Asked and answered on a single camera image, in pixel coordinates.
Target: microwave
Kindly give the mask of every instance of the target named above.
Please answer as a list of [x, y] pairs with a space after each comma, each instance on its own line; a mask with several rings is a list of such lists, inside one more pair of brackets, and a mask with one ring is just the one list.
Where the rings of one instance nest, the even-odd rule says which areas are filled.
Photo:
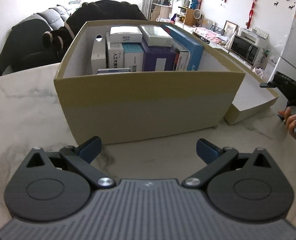
[[237, 35], [233, 39], [230, 50], [255, 67], [260, 67], [264, 57], [264, 49]]

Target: handheld device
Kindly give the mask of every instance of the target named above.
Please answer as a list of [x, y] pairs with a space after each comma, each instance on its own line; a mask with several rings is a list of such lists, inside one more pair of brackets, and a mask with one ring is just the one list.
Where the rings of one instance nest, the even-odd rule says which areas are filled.
[[291, 108], [291, 114], [296, 114], [296, 81], [288, 76], [276, 71], [272, 81], [261, 83], [261, 88], [278, 88], [287, 98], [287, 106]]
[[239, 153], [205, 139], [208, 165], [184, 179], [121, 179], [90, 165], [93, 137], [47, 153], [33, 148], [5, 189], [13, 217], [0, 240], [295, 240], [285, 220], [293, 190], [268, 151]]

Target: blue toy figure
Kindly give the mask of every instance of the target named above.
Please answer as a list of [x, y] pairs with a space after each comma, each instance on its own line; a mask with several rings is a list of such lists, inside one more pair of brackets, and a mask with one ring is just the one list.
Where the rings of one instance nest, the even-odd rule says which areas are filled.
[[199, 1], [198, 0], [192, 0], [190, 4], [190, 9], [197, 9]]

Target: purple box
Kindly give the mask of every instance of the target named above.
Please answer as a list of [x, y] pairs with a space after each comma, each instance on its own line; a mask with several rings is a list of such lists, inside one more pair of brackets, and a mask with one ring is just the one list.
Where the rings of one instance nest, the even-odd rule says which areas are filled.
[[149, 47], [143, 39], [143, 71], [173, 70], [177, 52], [172, 47]]

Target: ribbed gray surface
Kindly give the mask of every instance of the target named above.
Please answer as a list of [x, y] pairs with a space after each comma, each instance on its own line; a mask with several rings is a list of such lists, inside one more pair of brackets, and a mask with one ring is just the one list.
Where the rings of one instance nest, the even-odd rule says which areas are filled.
[[17, 219], [0, 230], [3, 240], [294, 240], [284, 220], [248, 225], [227, 219], [203, 193], [175, 179], [122, 180], [99, 190], [79, 213], [50, 224]]

